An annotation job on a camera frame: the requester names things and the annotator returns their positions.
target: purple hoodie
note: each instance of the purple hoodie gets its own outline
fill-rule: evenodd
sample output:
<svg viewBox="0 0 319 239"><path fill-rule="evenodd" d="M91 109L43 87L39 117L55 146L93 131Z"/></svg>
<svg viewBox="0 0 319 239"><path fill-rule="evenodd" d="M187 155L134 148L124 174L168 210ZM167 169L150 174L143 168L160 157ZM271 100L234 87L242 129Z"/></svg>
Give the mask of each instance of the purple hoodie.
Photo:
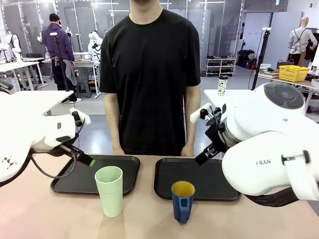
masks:
<svg viewBox="0 0 319 239"><path fill-rule="evenodd" d="M56 23L51 23L45 30L42 31L42 42L48 48L50 57L52 58L58 55L55 42L53 41L52 36L50 36L50 33L52 32L58 33L62 57L69 61L74 61L70 39L67 33Z"/></svg>

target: gray stool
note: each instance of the gray stool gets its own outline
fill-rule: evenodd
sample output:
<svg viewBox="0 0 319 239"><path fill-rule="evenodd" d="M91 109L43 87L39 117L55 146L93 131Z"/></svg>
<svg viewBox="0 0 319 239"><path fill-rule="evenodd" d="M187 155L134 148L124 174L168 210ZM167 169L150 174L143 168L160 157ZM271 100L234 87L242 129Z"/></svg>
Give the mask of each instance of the gray stool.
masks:
<svg viewBox="0 0 319 239"><path fill-rule="evenodd" d="M78 81L78 84L76 85L76 96L79 98L91 98L91 95L88 81Z"/></svg>

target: green cup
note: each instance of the green cup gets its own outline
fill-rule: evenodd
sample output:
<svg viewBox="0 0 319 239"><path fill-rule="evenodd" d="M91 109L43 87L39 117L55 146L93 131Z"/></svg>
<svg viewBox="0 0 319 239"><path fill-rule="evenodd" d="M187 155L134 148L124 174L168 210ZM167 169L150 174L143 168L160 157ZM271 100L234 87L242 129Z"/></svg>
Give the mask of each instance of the green cup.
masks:
<svg viewBox="0 0 319 239"><path fill-rule="evenodd" d="M99 169L94 178L104 214L110 218L118 216L123 210L123 171L108 166Z"/></svg>

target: yellow plastic crate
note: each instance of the yellow plastic crate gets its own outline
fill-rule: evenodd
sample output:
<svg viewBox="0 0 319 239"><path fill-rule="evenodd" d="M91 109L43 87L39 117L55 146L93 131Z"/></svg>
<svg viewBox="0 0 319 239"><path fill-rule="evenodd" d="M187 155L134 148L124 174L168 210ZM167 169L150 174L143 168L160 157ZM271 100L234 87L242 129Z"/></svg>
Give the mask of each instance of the yellow plastic crate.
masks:
<svg viewBox="0 0 319 239"><path fill-rule="evenodd" d="M279 67L279 79L298 82L304 81L308 72L309 68L307 67L300 67L300 66L280 66Z"/></svg>

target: tray rim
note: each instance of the tray rim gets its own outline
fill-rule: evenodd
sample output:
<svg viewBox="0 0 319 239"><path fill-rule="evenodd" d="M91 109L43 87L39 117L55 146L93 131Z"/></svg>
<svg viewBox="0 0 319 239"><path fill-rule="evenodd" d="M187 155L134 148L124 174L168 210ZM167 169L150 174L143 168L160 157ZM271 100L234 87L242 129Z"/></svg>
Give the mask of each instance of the tray rim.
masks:
<svg viewBox="0 0 319 239"><path fill-rule="evenodd" d="M160 195L158 193L158 191L156 190L156 187L158 185L158 166L162 163L165 163L165 162L181 162L181 161L186 161L186 160L194 160L192 158L162 158L160 160L158 160L155 164L155 174L154 174L154 191L155 193L160 197L160 198L163 198L165 200L171 200L171 197L164 197L162 195ZM214 162L214 163L217 163L217 164L221 164L222 163L222 160L221 159L216 159L216 158L212 158L212 159L209 159L209 161L211 162ZM238 192L236 189L234 189L237 193L238 193L238 196L235 197L235 198L232 198L232 199L196 199L194 198L194 201L205 201L205 202L233 202L233 201L236 201L238 199L241 198L242 196L242 193Z"/></svg>
<svg viewBox="0 0 319 239"><path fill-rule="evenodd" d="M104 155L104 154L88 154L88 156L109 156L109 155ZM139 169L140 169L140 164L141 164L141 161L136 158L135 156L129 156L129 155L112 155L114 157L124 157L124 158L121 158L121 159L117 159L117 160L129 160L128 158L130 158L131 160L135 161L137 163L137 167L136 167L136 170L135 170L135 174L136 174L136 177L133 179L132 181L132 185L130 187L130 190L127 191L126 193L123 193L123 196L126 196L128 194L130 194L134 188L135 188L135 185L136 185L136 180L138 178L138 175L139 175ZM61 171L57 174L57 176L62 176L66 170L70 167L70 165L73 163L73 159L71 158L64 166L63 168L61 169ZM57 191L55 189L55 185L56 183L59 181L59 179L53 179L50 183L50 188L53 192L55 193L61 193L61 194L84 194L84 195L98 195L98 193L88 193L88 192L61 192L61 191Z"/></svg>

